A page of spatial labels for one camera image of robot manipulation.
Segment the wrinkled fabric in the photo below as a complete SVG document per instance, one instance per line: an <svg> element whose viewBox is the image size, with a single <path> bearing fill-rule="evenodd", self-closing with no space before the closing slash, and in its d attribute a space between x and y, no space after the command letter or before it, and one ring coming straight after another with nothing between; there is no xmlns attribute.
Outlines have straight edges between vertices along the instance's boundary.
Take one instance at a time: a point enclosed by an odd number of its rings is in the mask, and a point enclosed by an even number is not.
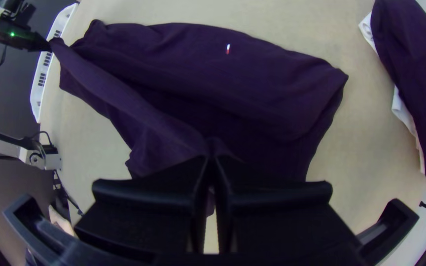
<svg viewBox="0 0 426 266"><path fill-rule="evenodd" d="M379 58L414 119L426 174L426 13L414 0L376 0L371 30Z"/></svg>
<svg viewBox="0 0 426 266"><path fill-rule="evenodd" d="M367 43L369 43L369 45L371 45L374 52L377 53L376 45L374 45L374 38L372 36L371 31L371 15L372 12L367 14L367 16L365 16L364 19L358 24L358 27L361 30L364 39L367 41ZM405 124L407 129L410 131L410 134L415 137L415 147L419 151L420 157L420 172L422 174L425 174L424 153L422 152L419 136L417 135L417 129L415 128L414 118L405 106L405 103L400 98L399 89L397 88L397 86L394 86L394 96L392 98L392 107L390 109L392 110L392 113Z"/></svg>
<svg viewBox="0 0 426 266"><path fill-rule="evenodd" d="M111 120L133 176L230 154L304 181L348 79L322 59L205 25L94 20L71 47L50 44L60 88Z"/></svg>

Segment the tabletop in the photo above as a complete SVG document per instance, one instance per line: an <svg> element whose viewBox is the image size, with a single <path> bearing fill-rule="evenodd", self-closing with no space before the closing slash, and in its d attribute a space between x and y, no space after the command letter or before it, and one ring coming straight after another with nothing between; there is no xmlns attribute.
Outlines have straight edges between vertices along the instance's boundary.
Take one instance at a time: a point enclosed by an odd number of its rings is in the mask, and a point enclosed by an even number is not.
<svg viewBox="0 0 426 266"><path fill-rule="evenodd" d="M355 232L374 224L387 202L417 208L426 188L415 140L391 112L393 83L357 27L373 0L83 0L62 38L70 45L90 22L198 23L245 32L285 49L323 58L349 75L341 106L307 175L334 188L330 204ZM59 89L52 62L41 110L63 158L59 172L68 193L86 211L98 178L130 178L129 147L111 122Z"/></svg>

